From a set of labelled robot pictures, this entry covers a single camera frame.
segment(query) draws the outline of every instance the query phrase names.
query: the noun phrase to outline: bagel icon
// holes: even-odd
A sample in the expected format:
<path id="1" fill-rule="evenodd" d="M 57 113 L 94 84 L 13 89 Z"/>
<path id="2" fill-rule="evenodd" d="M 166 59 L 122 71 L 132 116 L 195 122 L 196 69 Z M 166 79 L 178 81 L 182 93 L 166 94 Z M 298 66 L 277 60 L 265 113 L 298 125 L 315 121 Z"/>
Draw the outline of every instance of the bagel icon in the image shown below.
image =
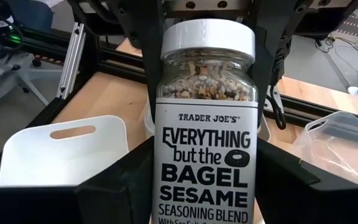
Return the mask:
<path id="1" fill-rule="evenodd" d="M 226 154 L 224 162 L 231 167 L 246 167 L 249 163 L 249 154 L 240 149 L 233 149 Z"/>

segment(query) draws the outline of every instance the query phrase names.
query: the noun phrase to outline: seasoning jar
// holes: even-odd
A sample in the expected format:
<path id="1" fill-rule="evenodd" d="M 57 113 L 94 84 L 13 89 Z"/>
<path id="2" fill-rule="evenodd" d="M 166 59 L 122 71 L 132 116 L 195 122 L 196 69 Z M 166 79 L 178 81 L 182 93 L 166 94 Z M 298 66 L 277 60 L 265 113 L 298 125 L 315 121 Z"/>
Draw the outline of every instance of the seasoning jar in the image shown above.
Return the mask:
<path id="1" fill-rule="evenodd" d="M 252 223 L 254 32 L 223 19 L 181 22 L 164 33 L 161 59 L 153 222 Z"/>

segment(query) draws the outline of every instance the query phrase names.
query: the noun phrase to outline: glass jar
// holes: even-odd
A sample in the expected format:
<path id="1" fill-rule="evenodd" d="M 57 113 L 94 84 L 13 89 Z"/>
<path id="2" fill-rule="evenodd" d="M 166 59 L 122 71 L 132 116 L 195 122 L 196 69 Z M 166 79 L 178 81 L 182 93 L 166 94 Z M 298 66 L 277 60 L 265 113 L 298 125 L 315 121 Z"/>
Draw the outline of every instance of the glass jar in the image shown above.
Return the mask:
<path id="1" fill-rule="evenodd" d="M 164 33 L 161 59 L 152 222 L 253 223 L 253 31 L 222 19 L 181 22 Z"/>

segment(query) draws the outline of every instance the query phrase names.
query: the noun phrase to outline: white jar cap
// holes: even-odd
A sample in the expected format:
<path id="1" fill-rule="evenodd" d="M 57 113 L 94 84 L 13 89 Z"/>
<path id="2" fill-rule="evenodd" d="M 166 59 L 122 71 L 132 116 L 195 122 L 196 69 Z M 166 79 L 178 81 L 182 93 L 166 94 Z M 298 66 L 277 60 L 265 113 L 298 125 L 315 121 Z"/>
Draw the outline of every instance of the white jar cap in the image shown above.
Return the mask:
<path id="1" fill-rule="evenodd" d="M 225 19 L 195 19 L 171 26 L 164 33 L 161 59 L 177 50 L 199 48 L 236 50 L 255 62 L 254 31 Z"/>

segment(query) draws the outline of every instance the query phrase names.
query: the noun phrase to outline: jar label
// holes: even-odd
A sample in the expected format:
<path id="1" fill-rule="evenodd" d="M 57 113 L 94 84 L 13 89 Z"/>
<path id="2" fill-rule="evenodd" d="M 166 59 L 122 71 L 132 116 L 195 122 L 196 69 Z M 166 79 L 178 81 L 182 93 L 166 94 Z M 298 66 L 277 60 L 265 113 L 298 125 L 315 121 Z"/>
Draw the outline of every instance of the jar label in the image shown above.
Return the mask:
<path id="1" fill-rule="evenodd" d="M 154 224 L 253 223 L 257 107 L 157 99 Z"/>

